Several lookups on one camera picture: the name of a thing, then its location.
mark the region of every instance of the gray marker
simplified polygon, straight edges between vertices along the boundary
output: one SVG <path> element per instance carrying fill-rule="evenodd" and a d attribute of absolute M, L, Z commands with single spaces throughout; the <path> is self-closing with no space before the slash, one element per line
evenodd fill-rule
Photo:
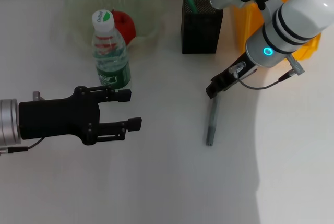
<path fill-rule="evenodd" d="M 207 134 L 207 146 L 213 145 L 214 134 L 216 132 L 217 118 L 219 112 L 220 104 L 220 94 L 212 99 L 210 118 L 209 118 L 209 127 Z"/>

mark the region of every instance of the yellow container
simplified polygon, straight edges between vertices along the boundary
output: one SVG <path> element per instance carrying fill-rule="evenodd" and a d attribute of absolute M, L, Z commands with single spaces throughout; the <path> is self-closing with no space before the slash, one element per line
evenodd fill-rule
<path fill-rule="evenodd" d="M 245 52 L 247 39 L 263 25 L 264 20 L 256 3 L 249 4 L 242 9 L 238 9 L 236 7 L 233 9 L 237 45 L 240 52 L 243 53 Z M 313 52 L 318 49 L 320 38 L 321 34 L 300 47 L 296 52 L 293 53 L 293 56 L 299 61 L 310 58 Z"/>

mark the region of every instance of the bottle cap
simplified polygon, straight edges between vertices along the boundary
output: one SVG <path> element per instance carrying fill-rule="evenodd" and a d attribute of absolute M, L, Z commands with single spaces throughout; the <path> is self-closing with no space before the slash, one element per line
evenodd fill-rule
<path fill-rule="evenodd" d="M 115 27 L 114 17 L 108 10 L 98 10 L 92 15 L 92 23 L 97 32 L 109 32 Z"/>

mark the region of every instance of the red apple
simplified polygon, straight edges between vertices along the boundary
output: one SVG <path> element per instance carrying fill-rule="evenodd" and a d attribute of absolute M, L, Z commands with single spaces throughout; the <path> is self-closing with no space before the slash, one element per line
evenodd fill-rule
<path fill-rule="evenodd" d="M 131 40 L 136 36 L 136 28 L 134 22 L 128 14 L 122 11 L 112 10 L 111 13 L 114 16 L 116 29 L 121 33 L 126 45 L 128 45 Z"/>

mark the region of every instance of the pen holder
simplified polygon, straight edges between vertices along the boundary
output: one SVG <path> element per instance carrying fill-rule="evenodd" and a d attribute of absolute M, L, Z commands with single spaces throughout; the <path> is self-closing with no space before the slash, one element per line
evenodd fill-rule
<path fill-rule="evenodd" d="M 198 13 L 194 14 L 183 0 L 182 53 L 216 53 L 223 10 L 215 10 L 210 0 L 194 0 Z"/>

